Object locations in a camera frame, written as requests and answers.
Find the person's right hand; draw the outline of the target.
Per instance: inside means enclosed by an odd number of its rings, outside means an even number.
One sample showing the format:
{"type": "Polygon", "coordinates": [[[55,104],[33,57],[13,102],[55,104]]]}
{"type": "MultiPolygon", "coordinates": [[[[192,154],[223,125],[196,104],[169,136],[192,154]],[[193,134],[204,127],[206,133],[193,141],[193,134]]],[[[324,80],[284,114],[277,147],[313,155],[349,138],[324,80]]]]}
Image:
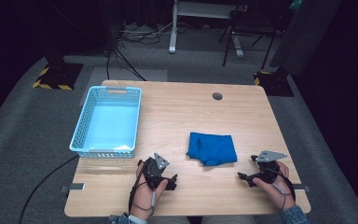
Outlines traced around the person's right hand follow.
{"type": "Polygon", "coordinates": [[[295,206],[296,201],[286,181],[289,176],[289,169],[282,162],[278,161],[277,163],[280,166],[281,173],[273,184],[266,183],[260,178],[255,178],[253,181],[268,195],[268,198],[278,209],[283,210],[295,206]]]}

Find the person's left hand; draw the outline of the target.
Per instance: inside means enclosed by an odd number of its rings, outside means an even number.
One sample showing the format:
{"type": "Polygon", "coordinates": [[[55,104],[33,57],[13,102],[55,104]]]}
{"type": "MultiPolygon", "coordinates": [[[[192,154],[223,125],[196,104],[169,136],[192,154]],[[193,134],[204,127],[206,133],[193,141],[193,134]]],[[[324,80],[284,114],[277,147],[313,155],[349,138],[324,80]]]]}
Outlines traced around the person's left hand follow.
{"type": "Polygon", "coordinates": [[[136,191],[133,196],[130,214],[142,220],[148,220],[153,215],[152,199],[155,199],[155,204],[158,204],[158,200],[166,189],[168,181],[163,180],[155,189],[151,189],[145,182],[143,166],[144,163],[140,161],[136,170],[136,191]]]}

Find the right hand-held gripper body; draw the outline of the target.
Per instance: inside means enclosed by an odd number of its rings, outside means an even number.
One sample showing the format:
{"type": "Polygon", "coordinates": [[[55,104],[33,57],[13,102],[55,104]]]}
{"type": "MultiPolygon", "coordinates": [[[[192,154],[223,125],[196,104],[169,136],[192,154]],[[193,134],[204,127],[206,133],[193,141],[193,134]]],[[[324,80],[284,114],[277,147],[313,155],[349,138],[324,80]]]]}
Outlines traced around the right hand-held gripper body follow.
{"type": "Polygon", "coordinates": [[[260,170],[258,178],[272,184],[280,173],[280,166],[277,160],[286,157],[286,153],[262,150],[260,154],[255,157],[255,162],[260,170]]]}

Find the light blue plastic basket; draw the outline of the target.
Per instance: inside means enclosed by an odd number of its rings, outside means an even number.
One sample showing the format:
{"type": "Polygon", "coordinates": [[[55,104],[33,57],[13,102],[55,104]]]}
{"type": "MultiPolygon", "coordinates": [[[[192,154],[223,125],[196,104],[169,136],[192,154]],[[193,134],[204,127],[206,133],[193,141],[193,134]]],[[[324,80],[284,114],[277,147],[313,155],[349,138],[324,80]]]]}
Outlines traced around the light blue plastic basket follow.
{"type": "Polygon", "coordinates": [[[84,158],[133,158],[142,90],[89,88],[69,148],[84,158]]]}

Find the white desk frame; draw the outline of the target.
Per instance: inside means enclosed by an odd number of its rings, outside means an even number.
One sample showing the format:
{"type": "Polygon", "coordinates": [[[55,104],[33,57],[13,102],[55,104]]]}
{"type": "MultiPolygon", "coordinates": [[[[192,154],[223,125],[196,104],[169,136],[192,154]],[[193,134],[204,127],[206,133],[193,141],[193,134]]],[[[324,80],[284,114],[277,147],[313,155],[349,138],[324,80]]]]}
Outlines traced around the white desk frame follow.
{"type": "Polygon", "coordinates": [[[174,0],[172,7],[172,30],[168,52],[176,52],[177,40],[177,22],[181,16],[212,18],[212,19],[229,19],[229,13],[235,9],[232,5],[187,2],[185,0],[174,0]]]}

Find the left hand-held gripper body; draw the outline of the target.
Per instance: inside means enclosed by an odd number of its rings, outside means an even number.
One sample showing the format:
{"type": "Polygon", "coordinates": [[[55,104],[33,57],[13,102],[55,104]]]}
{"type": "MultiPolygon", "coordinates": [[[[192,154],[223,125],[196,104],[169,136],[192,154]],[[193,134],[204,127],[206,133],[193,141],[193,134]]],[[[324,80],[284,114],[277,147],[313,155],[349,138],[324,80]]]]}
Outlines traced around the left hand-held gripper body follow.
{"type": "Polygon", "coordinates": [[[149,188],[155,189],[164,180],[162,173],[170,163],[158,153],[154,153],[154,157],[149,157],[146,161],[139,160],[138,165],[141,163],[144,164],[141,173],[145,177],[145,183],[149,188]]]}

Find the black metal chair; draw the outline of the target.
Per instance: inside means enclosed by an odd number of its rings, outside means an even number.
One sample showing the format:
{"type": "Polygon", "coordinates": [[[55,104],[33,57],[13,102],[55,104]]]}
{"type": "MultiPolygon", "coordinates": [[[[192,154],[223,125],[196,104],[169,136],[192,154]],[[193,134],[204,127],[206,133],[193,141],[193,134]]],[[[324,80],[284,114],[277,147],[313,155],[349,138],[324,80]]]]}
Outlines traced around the black metal chair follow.
{"type": "Polygon", "coordinates": [[[256,36],[256,40],[252,43],[252,46],[254,46],[262,37],[269,36],[270,41],[265,50],[265,56],[261,64],[261,68],[264,68],[276,34],[277,28],[273,25],[267,6],[260,6],[257,4],[237,4],[236,7],[229,12],[227,27],[224,29],[224,32],[219,39],[219,41],[222,41],[225,36],[228,37],[223,66],[227,63],[228,52],[231,49],[236,51],[242,50],[239,36],[256,36]]]}

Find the blue t-shirt with white print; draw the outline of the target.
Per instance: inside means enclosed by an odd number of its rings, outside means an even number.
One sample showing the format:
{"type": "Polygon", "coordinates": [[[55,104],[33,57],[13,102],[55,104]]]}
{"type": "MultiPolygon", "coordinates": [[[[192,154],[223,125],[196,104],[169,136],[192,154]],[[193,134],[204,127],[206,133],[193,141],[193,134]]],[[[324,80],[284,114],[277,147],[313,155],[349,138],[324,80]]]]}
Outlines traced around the blue t-shirt with white print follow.
{"type": "Polygon", "coordinates": [[[204,166],[236,162],[237,153],[230,135],[191,133],[186,155],[204,166]]]}

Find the black yellow striped stand base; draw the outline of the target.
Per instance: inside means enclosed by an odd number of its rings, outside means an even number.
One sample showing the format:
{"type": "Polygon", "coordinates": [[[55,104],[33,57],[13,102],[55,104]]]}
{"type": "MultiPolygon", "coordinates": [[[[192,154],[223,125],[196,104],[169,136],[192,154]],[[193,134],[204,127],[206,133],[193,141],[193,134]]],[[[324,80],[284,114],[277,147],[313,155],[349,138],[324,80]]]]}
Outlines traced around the black yellow striped stand base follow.
{"type": "Polygon", "coordinates": [[[293,97],[294,93],[285,77],[279,77],[275,73],[257,71],[254,72],[256,86],[264,89],[267,96],[293,97]]]}
{"type": "Polygon", "coordinates": [[[82,63],[65,63],[61,67],[47,64],[33,84],[34,88],[71,91],[83,68],[82,63]]]}

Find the grey upright panel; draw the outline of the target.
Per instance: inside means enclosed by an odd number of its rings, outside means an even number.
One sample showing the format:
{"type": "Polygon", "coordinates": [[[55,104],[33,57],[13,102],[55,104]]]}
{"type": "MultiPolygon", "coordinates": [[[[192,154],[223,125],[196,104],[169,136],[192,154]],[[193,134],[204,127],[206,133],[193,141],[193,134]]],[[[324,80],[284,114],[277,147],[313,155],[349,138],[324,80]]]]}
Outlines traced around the grey upright panel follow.
{"type": "Polygon", "coordinates": [[[269,63],[276,76],[300,76],[319,47],[342,0],[302,0],[269,63]]]}

